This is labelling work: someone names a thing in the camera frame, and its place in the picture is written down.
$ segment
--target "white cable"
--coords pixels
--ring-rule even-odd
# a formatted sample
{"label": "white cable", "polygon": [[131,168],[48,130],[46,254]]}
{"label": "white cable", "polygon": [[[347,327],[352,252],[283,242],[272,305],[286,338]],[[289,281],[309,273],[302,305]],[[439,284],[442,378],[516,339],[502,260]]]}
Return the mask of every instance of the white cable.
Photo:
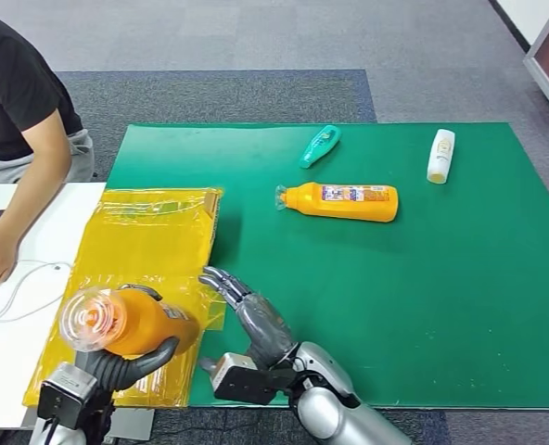
{"label": "white cable", "polygon": [[71,264],[69,264],[68,262],[64,262],[64,261],[45,262],[45,261],[39,261],[39,260],[19,260],[17,263],[19,263],[19,262],[33,262],[33,263],[39,263],[39,265],[32,269],[31,271],[30,271],[28,273],[26,273],[25,275],[22,276],[21,279],[20,279],[18,283],[17,283],[17,285],[14,287],[14,289],[13,289],[13,293],[11,294],[11,298],[8,299],[8,301],[7,301],[2,310],[0,310],[0,323],[11,323],[11,322],[16,322],[17,320],[23,320],[24,318],[29,317],[30,315],[33,315],[34,313],[39,312],[42,309],[45,309],[48,306],[51,306],[51,305],[55,303],[56,301],[61,299],[63,297],[63,294],[62,294],[62,295],[56,297],[55,299],[53,299],[51,301],[48,301],[48,302],[44,304],[43,306],[41,306],[41,307],[37,308],[33,311],[24,313],[23,315],[15,317],[15,318],[8,318],[8,319],[2,320],[2,317],[6,315],[11,309],[11,307],[13,305],[13,302],[14,301],[14,298],[17,297],[17,294],[19,292],[19,289],[21,288],[21,286],[24,284],[24,282],[25,280],[27,280],[28,277],[31,276],[33,273],[36,273],[36,272],[42,270],[45,267],[54,267],[55,270],[59,270],[61,268],[61,266],[68,267],[69,270],[71,270],[73,268],[73,266]]}

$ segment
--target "orange spray bottle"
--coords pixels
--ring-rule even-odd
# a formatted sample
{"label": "orange spray bottle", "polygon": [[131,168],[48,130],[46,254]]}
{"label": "orange spray bottle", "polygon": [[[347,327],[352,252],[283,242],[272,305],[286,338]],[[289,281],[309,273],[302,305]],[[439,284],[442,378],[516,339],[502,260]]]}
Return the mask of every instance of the orange spray bottle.
{"label": "orange spray bottle", "polygon": [[307,183],[276,187],[276,204],[306,215],[389,223],[396,216],[399,193],[390,185]]}
{"label": "orange spray bottle", "polygon": [[121,356],[150,352],[168,337],[178,340],[178,355],[196,341],[199,326],[195,317],[161,300],[146,286],[83,289],[64,305],[61,334],[75,350]]}

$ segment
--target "robotic arm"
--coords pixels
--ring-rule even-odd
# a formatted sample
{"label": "robotic arm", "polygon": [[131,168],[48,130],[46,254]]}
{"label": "robotic arm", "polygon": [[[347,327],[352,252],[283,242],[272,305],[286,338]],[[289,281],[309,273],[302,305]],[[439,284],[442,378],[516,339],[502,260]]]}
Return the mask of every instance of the robotic arm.
{"label": "robotic arm", "polygon": [[[384,416],[361,402],[351,378],[325,350],[295,340],[267,299],[225,271],[205,267],[201,283],[221,293],[251,339],[245,355],[200,359],[218,399],[267,405],[282,391],[310,434],[326,445],[411,445]],[[77,352],[43,381],[35,445],[99,445],[110,431],[113,391],[129,388],[168,362],[178,340],[167,338],[136,360],[99,350]]]}
{"label": "robotic arm", "polygon": [[298,343],[268,300],[234,276],[205,267],[199,279],[221,294],[251,339],[245,355],[201,359],[218,399],[268,404],[278,391],[310,434],[327,445],[411,445],[385,417],[361,402],[351,378],[325,350]]}
{"label": "robotic arm", "polygon": [[110,431],[113,391],[130,388],[171,359],[178,341],[169,337],[135,360],[107,350],[77,352],[44,380],[37,416],[46,421],[34,445],[100,445]]}

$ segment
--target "yellow plastic sheet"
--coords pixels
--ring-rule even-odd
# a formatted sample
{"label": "yellow plastic sheet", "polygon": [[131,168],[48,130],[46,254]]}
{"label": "yellow plastic sheet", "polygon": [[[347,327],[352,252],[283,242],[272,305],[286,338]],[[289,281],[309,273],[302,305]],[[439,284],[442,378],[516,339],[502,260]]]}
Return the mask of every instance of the yellow plastic sheet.
{"label": "yellow plastic sheet", "polygon": [[[159,292],[168,304],[193,313],[200,323],[201,333],[221,328],[225,303],[197,280],[208,261],[221,195],[218,189],[106,190],[85,227],[63,303],[83,287],[138,284]],[[60,335],[59,314],[24,405],[36,405],[42,380],[60,362],[74,360],[74,351]],[[200,337],[187,352],[134,387],[115,394],[116,404],[187,405],[199,344]]]}

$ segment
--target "gray carpet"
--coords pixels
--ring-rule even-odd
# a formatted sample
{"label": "gray carpet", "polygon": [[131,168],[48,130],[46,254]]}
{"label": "gray carpet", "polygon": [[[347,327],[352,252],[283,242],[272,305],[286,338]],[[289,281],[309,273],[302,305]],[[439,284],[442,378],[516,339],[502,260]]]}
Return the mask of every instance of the gray carpet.
{"label": "gray carpet", "polygon": [[61,72],[105,181],[133,122],[375,122],[365,70]]}
{"label": "gray carpet", "polygon": [[[384,412],[415,445],[449,445],[442,412]],[[14,431],[0,445],[27,445],[30,432]],[[120,439],[122,445],[137,440]],[[187,409],[157,411],[149,445],[314,445],[292,413],[281,409]]]}

